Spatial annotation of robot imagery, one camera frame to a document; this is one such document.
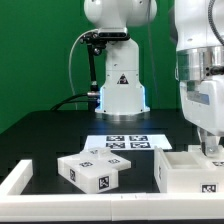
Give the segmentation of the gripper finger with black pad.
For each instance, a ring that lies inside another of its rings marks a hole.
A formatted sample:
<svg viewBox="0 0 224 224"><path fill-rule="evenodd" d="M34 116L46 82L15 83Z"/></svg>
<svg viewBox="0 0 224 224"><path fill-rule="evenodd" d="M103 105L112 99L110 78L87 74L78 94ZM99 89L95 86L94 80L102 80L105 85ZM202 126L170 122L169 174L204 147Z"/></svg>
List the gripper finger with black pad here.
<svg viewBox="0 0 224 224"><path fill-rule="evenodd" d="M219 136L207 134L205 137L205 154L217 155L219 153L219 141Z"/></svg>
<svg viewBox="0 0 224 224"><path fill-rule="evenodd" d="M203 145L205 143L205 140L206 140L207 132L204 129L199 128L198 129L198 136L199 136L200 144Z"/></svg>

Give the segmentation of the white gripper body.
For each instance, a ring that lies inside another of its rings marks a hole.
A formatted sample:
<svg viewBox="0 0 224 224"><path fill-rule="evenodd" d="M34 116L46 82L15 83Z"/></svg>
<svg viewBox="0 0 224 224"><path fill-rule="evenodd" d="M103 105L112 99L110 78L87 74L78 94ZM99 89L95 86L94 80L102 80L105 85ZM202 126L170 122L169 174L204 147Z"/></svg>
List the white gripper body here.
<svg viewBox="0 0 224 224"><path fill-rule="evenodd" d="M180 96L186 120L215 136L224 136L224 79L180 83Z"/></svg>

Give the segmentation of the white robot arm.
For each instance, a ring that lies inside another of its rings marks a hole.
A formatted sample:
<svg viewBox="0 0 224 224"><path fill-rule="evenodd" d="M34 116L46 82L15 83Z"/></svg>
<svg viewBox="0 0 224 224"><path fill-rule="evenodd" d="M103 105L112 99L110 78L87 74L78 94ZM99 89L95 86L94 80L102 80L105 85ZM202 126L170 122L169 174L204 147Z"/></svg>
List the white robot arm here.
<svg viewBox="0 0 224 224"><path fill-rule="evenodd" d="M94 43L106 47L106 80L95 112L108 118L148 112L139 47L128 29L150 25L156 0L84 0L84 12L95 26ZM224 137L224 0L174 0L169 17L183 115L197 126L202 152L215 156Z"/></svg>

